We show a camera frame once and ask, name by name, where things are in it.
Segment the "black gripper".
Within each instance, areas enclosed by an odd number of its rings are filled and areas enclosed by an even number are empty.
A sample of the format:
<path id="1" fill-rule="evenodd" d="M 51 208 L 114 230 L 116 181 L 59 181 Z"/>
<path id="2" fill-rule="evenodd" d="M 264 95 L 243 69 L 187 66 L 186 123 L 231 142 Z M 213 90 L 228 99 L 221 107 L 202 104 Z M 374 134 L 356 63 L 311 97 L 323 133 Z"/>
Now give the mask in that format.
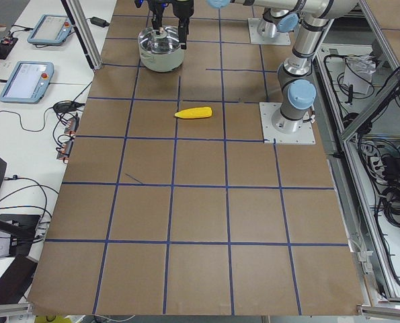
<path id="1" fill-rule="evenodd" d="M 162 19 L 164 9 L 169 5 L 169 1 L 166 0 L 134 0 L 134 4 L 137 8 L 140 8 L 143 3 L 148 5 L 149 9 L 152 9 L 153 17 L 152 17 L 152 26 L 155 31 L 158 33 L 161 32 L 162 29 Z"/>
<path id="2" fill-rule="evenodd" d="M 173 0 L 171 4 L 174 16 L 183 17 L 179 19 L 177 30 L 180 48 L 185 50 L 187 49 L 188 17 L 194 14 L 194 0 Z"/>

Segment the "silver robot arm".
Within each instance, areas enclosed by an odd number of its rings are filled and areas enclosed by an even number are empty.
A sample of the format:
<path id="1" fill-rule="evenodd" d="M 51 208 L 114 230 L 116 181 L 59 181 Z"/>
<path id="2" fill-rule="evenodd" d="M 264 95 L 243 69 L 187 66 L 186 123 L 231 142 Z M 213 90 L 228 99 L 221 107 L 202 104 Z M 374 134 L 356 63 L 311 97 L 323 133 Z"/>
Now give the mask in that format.
<path id="1" fill-rule="evenodd" d="M 173 15 L 179 20 L 177 32 L 179 40 L 185 42 L 189 35 L 190 18 L 194 14 L 194 1 L 147 1 L 149 11 L 152 13 L 152 27 L 158 34 L 163 32 L 163 13 L 165 8 L 172 6 Z M 278 32 L 293 31 L 298 24 L 298 14 L 293 10 L 274 10 L 266 7 L 262 16 L 266 27 L 274 25 Z"/>
<path id="2" fill-rule="evenodd" d="M 258 6 L 283 11 L 281 16 L 266 15 L 265 20 L 284 24 L 288 16 L 303 14 L 292 53 L 279 66 L 278 81 L 283 96 L 280 109 L 272 115 L 273 127 L 284 134 L 296 133 L 303 124 L 306 111 L 312 107 L 317 90 L 306 76 L 311 70 L 315 51 L 322 43 L 332 20 L 351 11 L 356 1 L 234 1 L 243 6 Z"/>

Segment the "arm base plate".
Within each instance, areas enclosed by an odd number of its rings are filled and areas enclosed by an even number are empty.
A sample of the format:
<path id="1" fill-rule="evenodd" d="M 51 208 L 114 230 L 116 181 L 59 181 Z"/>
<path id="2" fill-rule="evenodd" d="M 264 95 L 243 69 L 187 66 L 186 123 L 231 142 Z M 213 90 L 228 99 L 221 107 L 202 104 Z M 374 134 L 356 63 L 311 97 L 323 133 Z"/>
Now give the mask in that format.
<path id="1" fill-rule="evenodd" d="M 248 27 L 250 43 L 252 44 L 291 45 L 289 33 L 279 32 L 275 24 L 266 22 L 262 18 L 249 18 Z"/>
<path id="2" fill-rule="evenodd" d="M 259 111 L 264 143 L 282 145 L 314 145 L 313 123 L 306 112 L 302 119 L 292 121 L 280 113 L 281 103 L 260 102 Z"/>

